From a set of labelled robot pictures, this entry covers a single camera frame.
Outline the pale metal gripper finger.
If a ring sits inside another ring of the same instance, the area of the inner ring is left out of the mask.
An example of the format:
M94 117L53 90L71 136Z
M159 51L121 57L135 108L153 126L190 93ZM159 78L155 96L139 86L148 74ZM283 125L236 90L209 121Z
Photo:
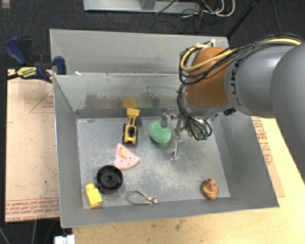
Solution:
M170 160L176 160L183 155L185 140L181 135L174 135L172 139L172 154Z
M173 108L163 109L161 114L161 126L167 127L168 120L173 120L174 117L175 117L175 110Z

